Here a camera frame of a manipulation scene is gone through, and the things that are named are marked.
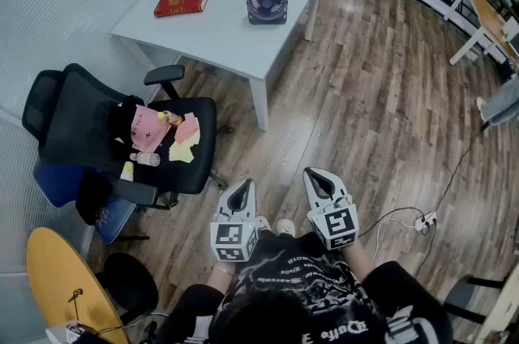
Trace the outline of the black mesh office chair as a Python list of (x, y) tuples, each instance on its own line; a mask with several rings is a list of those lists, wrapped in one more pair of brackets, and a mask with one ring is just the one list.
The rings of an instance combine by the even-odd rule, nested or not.
[[(131, 203), (159, 208), (158, 198), (169, 195), (168, 206), (178, 195), (202, 192), (209, 179), (220, 189), (227, 183), (218, 178), (212, 165), (217, 136), (226, 131), (217, 126), (217, 107), (208, 97), (180, 97), (173, 83), (185, 75), (182, 65), (158, 67), (144, 77), (144, 84), (159, 84), (168, 99), (145, 107), (157, 112), (168, 110), (183, 117), (192, 112), (199, 120), (199, 143), (191, 148), (191, 163), (169, 161), (169, 148), (177, 128), (168, 133), (154, 153), (161, 157), (157, 167), (143, 166), (130, 159), (138, 151), (132, 145), (109, 135), (108, 111), (127, 95), (103, 84), (76, 63), (62, 71), (45, 70), (38, 74), (28, 94), (22, 124), (38, 142), (39, 160), (48, 165), (84, 166), (107, 175), (116, 183), (118, 194)], [(134, 181), (120, 179), (126, 161), (134, 163)]]

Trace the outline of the white square table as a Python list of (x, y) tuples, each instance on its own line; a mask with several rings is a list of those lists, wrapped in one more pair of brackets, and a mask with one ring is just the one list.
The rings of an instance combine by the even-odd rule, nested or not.
[(143, 45), (232, 71), (249, 80), (258, 127), (268, 129), (267, 77), (299, 17), (308, 14), (306, 40), (312, 38), (319, 0), (288, 0), (284, 24), (248, 20), (246, 0), (208, 0), (203, 12), (158, 19), (159, 0), (139, 0), (115, 25), (112, 33), (146, 71), (154, 64)]

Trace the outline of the person's right shoe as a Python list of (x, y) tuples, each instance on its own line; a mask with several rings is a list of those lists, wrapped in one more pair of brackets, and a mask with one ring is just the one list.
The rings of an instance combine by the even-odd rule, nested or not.
[(277, 234), (278, 235), (288, 235), (291, 237), (295, 237), (296, 229), (294, 223), (289, 219), (281, 219), (276, 224)]

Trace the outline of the purple small desk fan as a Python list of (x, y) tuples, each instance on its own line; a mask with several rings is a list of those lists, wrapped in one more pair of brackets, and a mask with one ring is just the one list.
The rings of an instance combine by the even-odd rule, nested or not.
[(285, 24), (288, 0), (247, 0), (247, 15), (251, 24)]

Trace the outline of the red hardcover book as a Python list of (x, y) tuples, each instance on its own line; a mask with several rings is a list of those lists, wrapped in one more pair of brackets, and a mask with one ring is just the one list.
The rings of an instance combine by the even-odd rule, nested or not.
[(156, 18), (196, 14), (204, 11), (208, 0), (159, 0), (154, 9)]

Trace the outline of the wooden table with white legs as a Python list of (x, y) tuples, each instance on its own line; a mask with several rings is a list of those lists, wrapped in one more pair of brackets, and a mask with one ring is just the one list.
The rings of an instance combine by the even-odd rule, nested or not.
[[(454, 0), (448, 11), (444, 14), (444, 20), (448, 21), (456, 12), (456, 8), (463, 0)], [(474, 32), (470, 39), (451, 57), (451, 65), (456, 64), (475, 44), (483, 37), (490, 39), (490, 45), (483, 51), (487, 55), (494, 47), (499, 47), (504, 51), (505, 57), (516, 68), (519, 69), (519, 54), (509, 44), (505, 36), (504, 27), (507, 22), (491, 6), (487, 0), (470, 0), (471, 5), (478, 17), (479, 28)]]

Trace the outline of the white power strip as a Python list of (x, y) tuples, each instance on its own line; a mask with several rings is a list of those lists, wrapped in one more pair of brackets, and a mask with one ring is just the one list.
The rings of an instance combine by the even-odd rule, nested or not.
[(416, 231), (422, 231), (435, 225), (437, 222), (436, 212), (426, 213), (423, 217), (419, 217), (414, 221)]

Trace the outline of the black garment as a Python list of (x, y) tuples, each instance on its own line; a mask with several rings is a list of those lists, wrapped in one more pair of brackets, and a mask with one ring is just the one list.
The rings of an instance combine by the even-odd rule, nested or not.
[(139, 106), (144, 106), (144, 101), (136, 96), (128, 96), (119, 104), (109, 106), (107, 127), (112, 138), (133, 144), (131, 127)]

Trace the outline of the yellow round table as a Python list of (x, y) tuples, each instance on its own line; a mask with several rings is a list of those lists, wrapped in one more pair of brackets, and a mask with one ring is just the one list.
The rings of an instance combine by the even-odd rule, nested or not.
[[(115, 344), (129, 344), (123, 323), (96, 275), (83, 257), (55, 231), (40, 227), (29, 236), (26, 250), (33, 297), (49, 326), (76, 319)], [(75, 289), (83, 294), (68, 303)]]

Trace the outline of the black bag purple print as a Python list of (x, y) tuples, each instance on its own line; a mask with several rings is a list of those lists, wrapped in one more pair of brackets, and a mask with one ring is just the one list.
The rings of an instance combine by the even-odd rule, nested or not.
[(113, 186), (103, 175), (86, 171), (78, 190), (75, 208), (83, 221), (94, 226), (112, 194)]

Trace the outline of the amber drink bottle yellow cap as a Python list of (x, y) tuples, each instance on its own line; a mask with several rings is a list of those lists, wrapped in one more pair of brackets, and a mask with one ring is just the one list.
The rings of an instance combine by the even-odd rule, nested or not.
[(159, 111), (157, 113), (157, 118), (161, 123), (172, 127), (178, 127), (183, 122), (183, 117), (181, 115), (174, 114), (168, 110)]

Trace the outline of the person's black printed t-shirt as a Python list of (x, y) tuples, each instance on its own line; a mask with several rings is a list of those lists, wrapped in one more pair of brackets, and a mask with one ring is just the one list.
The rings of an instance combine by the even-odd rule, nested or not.
[(396, 261), (360, 282), (318, 236), (261, 230), (228, 292), (189, 286), (156, 344), (452, 344), (447, 312)]

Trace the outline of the person's right forearm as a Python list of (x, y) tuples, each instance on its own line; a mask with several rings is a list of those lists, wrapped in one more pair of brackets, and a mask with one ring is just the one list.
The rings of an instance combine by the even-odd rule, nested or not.
[(367, 255), (360, 242), (354, 242), (343, 247), (341, 253), (354, 276), (360, 281), (364, 280), (375, 270), (375, 265)]

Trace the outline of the black round stool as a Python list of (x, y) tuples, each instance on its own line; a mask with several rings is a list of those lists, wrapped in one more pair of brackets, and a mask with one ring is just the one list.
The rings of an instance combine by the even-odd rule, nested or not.
[(150, 315), (157, 308), (156, 283), (146, 267), (133, 256), (122, 252), (111, 254), (96, 277), (113, 301), (125, 310), (120, 316), (124, 325)]

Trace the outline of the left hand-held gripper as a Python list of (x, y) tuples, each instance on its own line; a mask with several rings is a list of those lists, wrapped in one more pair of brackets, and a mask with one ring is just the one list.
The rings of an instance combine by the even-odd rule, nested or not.
[(218, 207), (210, 223), (210, 244), (215, 257), (220, 262), (247, 262), (258, 242), (255, 182), (248, 178), (228, 187), (222, 192)]

